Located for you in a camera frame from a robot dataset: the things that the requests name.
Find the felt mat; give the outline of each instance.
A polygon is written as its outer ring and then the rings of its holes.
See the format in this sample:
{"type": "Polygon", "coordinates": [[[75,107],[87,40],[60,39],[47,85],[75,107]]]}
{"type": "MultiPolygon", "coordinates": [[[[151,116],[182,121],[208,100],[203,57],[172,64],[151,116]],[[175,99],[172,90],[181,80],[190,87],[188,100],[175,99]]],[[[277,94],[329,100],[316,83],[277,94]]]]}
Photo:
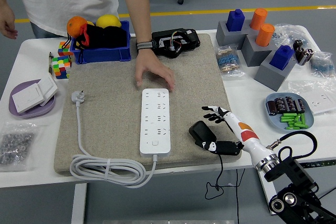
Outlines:
{"type": "MultiPolygon", "coordinates": [[[[211,38],[199,34],[201,45],[193,51],[182,52],[177,58],[158,58],[175,74],[175,90],[170,92],[171,153],[161,157],[156,169],[219,163],[214,155],[195,145],[188,130],[203,120],[218,141],[237,141],[226,123],[215,124],[203,118],[208,112],[202,106],[215,105],[229,109],[220,77],[211,38]]],[[[55,171],[70,175],[72,156],[82,154],[78,147],[76,106],[71,94],[83,90],[85,102],[80,106],[82,145],[92,156],[128,158],[152,167],[152,158],[141,157],[140,122],[142,90],[167,88],[161,77],[146,72],[143,83],[136,87],[134,80],[135,39],[131,39],[132,60],[127,62],[93,62],[72,64],[67,97],[60,123],[55,171]]],[[[234,162],[238,156],[223,156],[223,162],[234,162]]]]}

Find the person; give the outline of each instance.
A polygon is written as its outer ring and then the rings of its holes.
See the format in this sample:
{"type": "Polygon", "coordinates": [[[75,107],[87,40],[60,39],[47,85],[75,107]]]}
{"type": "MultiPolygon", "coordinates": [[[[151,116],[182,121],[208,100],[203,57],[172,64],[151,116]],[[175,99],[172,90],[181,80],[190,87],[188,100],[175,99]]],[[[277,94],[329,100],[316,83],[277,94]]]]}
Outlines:
{"type": "MultiPolygon", "coordinates": [[[[137,43],[151,41],[149,0],[125,0],[137,43]]],[[[73,16],[97,20],[104,14],[118,15],[118,0],[23,0],[33,32],[37,38],[67,36],[66,24],[73,16]]],[[[0,32],[16,39],[15,15],[7,0],[0,0],[0,32]]],[[[140,49],[135,64],[137,86],[142,75],[150,71],[164,78],[170,90],[175,88],[174,72],[162,64],[151,49],[140,49]]]]}

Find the white table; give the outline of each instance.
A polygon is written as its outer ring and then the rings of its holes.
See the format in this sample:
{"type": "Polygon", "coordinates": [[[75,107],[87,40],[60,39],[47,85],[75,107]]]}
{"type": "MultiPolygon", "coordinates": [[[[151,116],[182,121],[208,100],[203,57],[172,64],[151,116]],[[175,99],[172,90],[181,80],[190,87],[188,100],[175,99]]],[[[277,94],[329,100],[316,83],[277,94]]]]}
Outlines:
{"type": "MultiPolygon", "coordinates": [[[[218,45],[215,38],[216,30],[202,30],[198,31],[198,33],[208,33],[211,36],[214,47],[218,45]]],[[[0,100],[0,111],[2,115],[0,118],[0,125],[3,125],[5,122],[24,121],[43,126],[43,131],[34,144],[32,153],[34,157],[33,169],[26,172],[0,173],[0,188],[65,182],[79,183],[78,180],[72,177],[64,177],[54,171],[54,154],[68,81],[56,80],[59,87],[59,91],[56,95],[56,105],[44,116],[22,120],[12,116],[8,110],[9,94],[12,89],[22,82],[40,79],[44,75],[47,75],[47,56],[50,51],[54,55],[57,55],[58,45],[64,40],[64,38],[31,39],[23,42],[21,45],[3,96],[0,100]]],[[[246,75],[241,80],[224,82],[231,110],[240,117],[242,121],[252,127],[264,145],[269,145],[285,134],[283,131],[274,128],[270,124],[265,112],[264,100],[267,95],[274,93],[274,91],[253,79],[258,67],[248,68],[242,57],[240,60],[246,75]]],[[[287,78],[288,81],[311,79],[312,77],[308,75],[308,65],[303,67],[296,65],[287,78]]],[[[287,87],[283,84],[278,92],[286,90],[287,87]]],[[[317,138],[319,144],[318,149],[310,157],[300,159],[300,162],[336,159],[336,143],[333,141],[333,138],[336,135],[336,127],[334,127],[335,120],[336,114],[333,113],[318,115],[314,118],[314,125],[309,129],[309,132],[314,134],[317,138]]],[[[293,148],[294,155],[306,154],[312,149],[311,140],[300,135],[287,139],[281,147],[285,145],[290,145],[293,148]]],[[[223,167],[224,169],[251,168],[252,164],[249,154],[242,152],[239,160],[233,163],[224,163],[223,167]]],[[[220,165],[217,164],[161,169],[157,170],[155,173],[201,172],[205,170],[212,171],[219,169],[220,165]]],[[[270,187],[270,195],[274,195],[271,183],[263,183],[263,186],[265,189],[270,187]]]]}

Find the gray floor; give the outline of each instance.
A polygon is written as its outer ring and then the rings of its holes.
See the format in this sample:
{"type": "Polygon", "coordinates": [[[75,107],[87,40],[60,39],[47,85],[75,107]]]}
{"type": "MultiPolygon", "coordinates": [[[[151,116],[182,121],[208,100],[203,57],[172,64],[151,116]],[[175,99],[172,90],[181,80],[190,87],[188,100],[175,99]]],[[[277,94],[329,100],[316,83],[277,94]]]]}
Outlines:
{"type": "MultiPolygon", "coordinates": [[[[27,18],[21,0],[8,0],[17,19],[27,18]]],[[[176,12],[184,10],[218,10],[259,7],[336,5],[336,0],[150,0],[151,12],[176,12]]],[[[119,13],[127,13],[120,0],[119,13]]],[[[245,13],[251,18],[253,13],[245,13]]],[[[173,28],[216,29],[219,20],[227,19],[227,13],[201,15],[169,15],[152,17],[152,30],[173,28]]],[[[322,51],[336,55],[336,9],[292,10],[269,12],[267,22],[272,24],[302,25],[322,51]]],[[[34,37],[29,23],[16,24],[17,40],[0,37],[0,93],[21,43],[34,37]]],[[[319,195],[335,186],[335,166],[308,169],[320,185],[319,195]]],[[[206,200],[206,182],[215,182],[218,172],[153,177],[148,186],[130,190],[106,183],[92,183],[88,187],[86,223],[102,223],[104,220],[235,220],[236,198],[233,188],[213,200],[206,200]]],[[[223,174],[223,184],[235,183],[235,171],[223,174]]],[[[277,216],[270,216],[259,178],[248,169],[239,188],[240,223],[283,223],[277,216]]],[[[288,181],[276,181],[278,189],[288,181]]],[[[45,185],[23,188],[0,189],[1,223],[70,223],[73,184],[45,185]]],[[[336,212],[335,192],[322,200],[322,205],[336,212]]]]}

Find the power outlet socket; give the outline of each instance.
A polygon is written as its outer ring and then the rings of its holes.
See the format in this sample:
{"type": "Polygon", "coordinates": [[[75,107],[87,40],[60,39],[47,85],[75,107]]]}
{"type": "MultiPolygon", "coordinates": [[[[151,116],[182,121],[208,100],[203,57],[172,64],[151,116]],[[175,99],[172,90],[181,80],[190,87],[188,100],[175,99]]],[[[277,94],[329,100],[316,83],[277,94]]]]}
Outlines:
{"type": "Polygon", "coordinates": [[[168,89],[142,91],[140,154],[142,157],[169,156],[170,113],[168,89]]]}
{"type": "Polygon", "coordinates": [[[307,102],[313,114],[327,112],[336,109],[336,102],[322,89],[300,94],[307,102]]]}

